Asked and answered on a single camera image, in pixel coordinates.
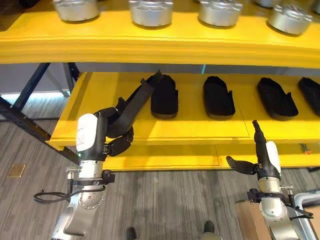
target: silver metal part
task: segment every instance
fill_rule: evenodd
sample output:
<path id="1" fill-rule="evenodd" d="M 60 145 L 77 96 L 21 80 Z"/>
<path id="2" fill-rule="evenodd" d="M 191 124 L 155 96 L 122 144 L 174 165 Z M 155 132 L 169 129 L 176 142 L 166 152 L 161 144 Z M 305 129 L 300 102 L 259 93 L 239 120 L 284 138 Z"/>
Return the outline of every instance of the silver metal part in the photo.
<path id="1" fill-rule="evenodd" d="M 53 0 L 53 4 L 64 21 L 84 21 L 100 14 L 97 0 Z"/>
<path id="2" fill-rule="evenodd" d="M 273 193 L 282 193 L 280 187 L 280 180 L 276 177 L 262 177 L 259 179 L 260 191 L 265 192 L 273 192 Z"/>
<path id="3" fill-rule="evenodd" d="M 294 194 L 294 186 L 292 185 L 280 185 L 281 191 L 286 190 L 288 195 Z"/>
<path id="4" fill-rule="evenodd" d="M 320 202 L 320 190 L 311 191 L 311 192 L 303 192 L 296 194 L 294 196 L 294 202 L 296 206 L 298 206 L 301 210 L 304 209 L 304 205 L 314 205 L 319 204 Z M 294 211 L 294 217 L 301 215 L 300 213 Z M 303 240 L 317 240 L 313 228 L 310 225 L 310 222 L 307 218 L 298 218 L 292 220 L 296 225 L 300 228 L 300 231 L 303 235 Z"/>
<path id="5" fill-rule="evenodd" d="M 312 6 L 313 11 L 320 14 L 320 0 L 315 0 Z"/>
<path id="6" fill-rule="evenodd" d="M 80 161 L 80 179 L 92 179 L 92 178 L 101 178 L 102 176 L 102 161 L 95 160 L 82 160 Z"/>
<path id="7" fill-rule="evenodd" d="M 281 0 L 255 0 L 256 4 L 263 8 L 271 9 L 280 3 Z"/>
<path id="8" fill-rule="evenodd" d="M 172 0 L 129 0 L 131 19 L 146 27 L 168 25 L 172 21 Z"/>
<path id="9" fill-rule="evenodd" d="M 80 180 L 102 180 L 103 162 L 94 160 L 83 160 L 80 162 L 80 170 L 68 168 L 67 177 L 72 179 L 78 173 Z M 79 190 L 101 190 L 103 185 L 87 185 L 77 187 L 74 192 Z M 52 238 L 61 240 L 76 240 L 78 236 L 85 236 L 91 226 L 97 208 L 104 200 L 105 190 L 93 192 L 80 192 L 73 195 L 68 207 L 60 215 L 54 228 Z"/>
<path id="10" fill-rule="evenodd" d="M 287 208 L 279 198 L 263 198 L 260 202 L 260 211 L 269 227 L 272 239 L 299 240 L 288 217 Z"/>
<path id="11" fill-rule="evenodd" d="M 292 35 L 303 34 L 310 23 L 312 16 L 307 14 L 302 8 L 295 5 L 274 7 L 267 22 L 274 28 Z"/>
<path id="12" fill-rule="evenodd" d="M 236 25 L 243 8 L 236 0 L 201 0 L 200 3 L 199 19 L 220 27 Z"/>

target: cable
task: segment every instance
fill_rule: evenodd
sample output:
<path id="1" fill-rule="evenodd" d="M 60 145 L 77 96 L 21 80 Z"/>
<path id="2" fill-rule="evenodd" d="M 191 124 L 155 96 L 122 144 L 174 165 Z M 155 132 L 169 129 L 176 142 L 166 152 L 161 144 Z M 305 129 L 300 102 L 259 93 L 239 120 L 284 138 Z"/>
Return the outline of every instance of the cable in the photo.
<path id="1" fill-rule="evenodd" d="M 292 206 L 289 204 L 285 204 L 286 207 L 290 207 L 292 208 L 294 211 L 296 211 L 297 213 L 301 214 L 299 216 L 293 216 L 293 217 L 289 217 L 290 221 L 292 221 L 293 219 L 313 219 L 313 213 L 309 212 L 309 211 L 305 211 L 299 208 L 299 206 Z"/>
<path id="2" fill-rule="evenodd" d="M 75 191 L 71 194 L 67 194 L 64 192 L 59 192 L 59 191 L 49 191 L 49 192 L 44 192 L 43 190 L 41 190 L 41 192 L 36 193 L 35 195 L 33 195 L 33 200 L 35 202 L 37 202 L 38 204 L 54 204 L 54 203 L 58 203 L 61 202 L 63 200 L 67 200 L 68 202 L 70 201 L 70 198 L 74 195 L 80 194 L 80 193 L 92 193 L 92 192 L 102 192 L 106 189 L 105 186 L 102 186 L 101 189 L 93 189 L 93 190 L 79 190 L 79 191 Z M 43 195 L 48 195 L 48 196 L 55 196 L 55 197 L 59 197 L 58 199 L 55 200 L 45 200 L 40 198 L 40 196 Z"/>

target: yellow shelf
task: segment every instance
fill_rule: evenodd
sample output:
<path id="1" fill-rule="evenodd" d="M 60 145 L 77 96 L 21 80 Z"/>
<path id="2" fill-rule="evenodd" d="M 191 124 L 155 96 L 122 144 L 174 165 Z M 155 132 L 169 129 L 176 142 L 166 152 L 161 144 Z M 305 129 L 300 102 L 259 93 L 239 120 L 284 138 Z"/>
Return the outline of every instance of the yellow shelf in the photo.
<path id="1" fill-rule="evenodd" d="M 305 155 L 299 144 L 278 144 L 281 167 L 302 168 L 320 166 L 320 145 L 307 145 L 311 155 Z M 116 157 L 107 157 L 103 169 L 112 171 L 138 170 L 213 170 L 229 169 L 226 156 L 236 160 L 257 162 L 254 144 L 222 145 L 132 145 Z"/>
<path id="2" fill-rule="evenodd" d="M 133 145 L 116 157 L 107 157 L 103 169 L 112 171 L 195 170 L 219 166 L 214 145 Z"/>
<path id="3" fill-rule="evenodd" d="M 257 85 L 261 77 L 270 77 L 279 83 L 286 93 L 291 92 L 294 103 L 299 114 L 288 121 L 277 121 L 272 119 L 260 100 Z M 268 140 L 277 143 L 318 143 L 320 142 L 320 116 L 312 112 L 298 88 L 301 77 L 293 76 L 259 76 L 239 75 L 230 76 L 236 86 L 236 101 L 244 118 L 249 132 L 249 138 L 253 140 L 255 129 L 252 121 L 258 120 L 264 136 Z M 320 83 L 320 78 L 313 77 L 314 81 Z"/>
<path id="4" fill-rule="evenodd" d="M 175 0 L 172 24 L 161 29 L 134 25 L 128 0 L 99 2 L 99 18 L 78 23 L 59 19 L 42 0 L 7 31 L 0 32 L 0 63 L 113 62 L 320 67 L 320 17 L 305 34 L 288 36 L 266 25 L 270 10 L 243 0 L 235 27 L 217 29 L 198 21 L 199 4 Z"/>
<path id="5" fill-rule="evenodd" d="M 299 144 L 277 144 L 281 167 L 283 168 L 306 168 L 320 166 L 320 145 L 308 144 L 312 151 L 310 155 L 303 154 Z M 256 147 L 254 144 L 229 144 L 215 145 L 219 161 L 219 167 L 228 169 L 226 156 L 232 156 L 235 160 L 257 162 Z"/>
<path id="6" fill-rule="evenodd" d="M 78 80 L 69 101 L 48 142 L 57 149 L 76 145 L 77 120 L 86 113 L 115 106 L 117 99 L 126 99 L 151 73 L 94 72 L 84 73 Z M 258 120 L 267 140 L 278 143 L 320 142 L 320 117 L 303 99 L 297 83 L 301 77 L 269 76 L 285 91 L 291 91 L 299 115 L 289 121 L 268 116 L 257 93 L 261 75 L 217 74 L 233 91 L 235 115 L 225 121 L 209 118 L 203 103 L 203 84 L 209 74 L 175 73 L 179 91 L 179 111 L 171 120 L 151 115 L 150 101 L 142 108 L 133 125 L 134 145 L 199 145 L 252 144 L 252 120 Z M 312 78 L 320 83 L 319 78 Z"/>
<path id="7" fill-rule="evenodd" d="M 78 80 L 71 97 L 49 141 L 51 145 L 74 146 L 77 120 L 86 113 L 116 106 L 118 98 L 127 99 L 142 78 L 151 73 L 85 73 Z M 235 115 L 227 121 L 213 120 L 206 115 L 203 85 L 208 75 L 171 74 L 176 82 L 179 111 L 171 120 L 151 115 L 150 100 L 134 122 L 134 144 L 213 144 L 219 141 L 237 143 L 249 134 L 237 104 Z"/>

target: black cable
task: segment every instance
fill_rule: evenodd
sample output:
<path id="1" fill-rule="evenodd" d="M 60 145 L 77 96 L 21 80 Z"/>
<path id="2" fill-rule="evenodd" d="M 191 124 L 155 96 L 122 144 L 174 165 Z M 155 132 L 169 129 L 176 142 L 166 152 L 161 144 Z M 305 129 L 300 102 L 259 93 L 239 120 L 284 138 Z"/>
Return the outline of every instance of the black cable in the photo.
<path id="1" fill-rule="evenodd" d="M 289 197 L 289 202 L 291 206 L 295 209 L 296 208 L 295 196 L 293 194 L 288 194 L 288 197 Z"/>
<path id="2" fill-rule="evenodd" d="M 289 204 L 285 204 L 286 207 L 290 207 L 293 210 L 295 210 L 297 213 L 301 214 L 299 216 L 293 216 L 293 217 L 289 217 L 290 221 L 292 221 L 293 219 L 313 219 L 313 213 L 309 212 L 309 211 L 305 211 L 299 208 L 299 206 L 292 206 Z"/>
<path id="3" fill-rule="evenodd" d="M 101 189 L 92 189 L 92 190 L 79 190 L 79 191 L 75 191 L 71 194 L 67 194 L 64 192 L 59 192 L 59 191 L 49 191 L 49 192 L 44 192 L 43 190 L 41 192 L 36 193 L 35 195 L 33 195 L 33 200 L 35 202 L 37 202 L 38 204 L 54 204 L 54 203 L 58 203 L 61 202 L 63 200 L 67 200 L 70 201 L 70 198 L 74 195 L 80 194 L 80 193 L 92 193 L 92 192 L 102 192 L 106 189 L 105 186 L 102 186 Z M 48 196 L 55 196 L 55 197 L 59 197 L 58 199 L 55 200 L 45 200 L 40 198 L 40 196 L 43 195 L 48 195 Z"/>

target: black shoe on floor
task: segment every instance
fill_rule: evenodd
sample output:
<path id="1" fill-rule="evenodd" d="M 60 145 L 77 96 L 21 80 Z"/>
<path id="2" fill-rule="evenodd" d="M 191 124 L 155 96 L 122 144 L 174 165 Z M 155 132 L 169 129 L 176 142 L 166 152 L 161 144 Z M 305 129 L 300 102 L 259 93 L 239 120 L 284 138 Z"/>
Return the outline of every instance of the black shoe on floor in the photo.
<path id="1" fill-rule="evenodd" d="M 215 225 L 212 221 L 206 221 L 204 224 L 204 233 L 215 233 Z"/>
<path id="2" fill-rule="evenodd" d="M 134 227 L 127 228 L 126 229 L 126 240 L 134 240 L 134 239 L 138 239 L 135 228 Z"/>

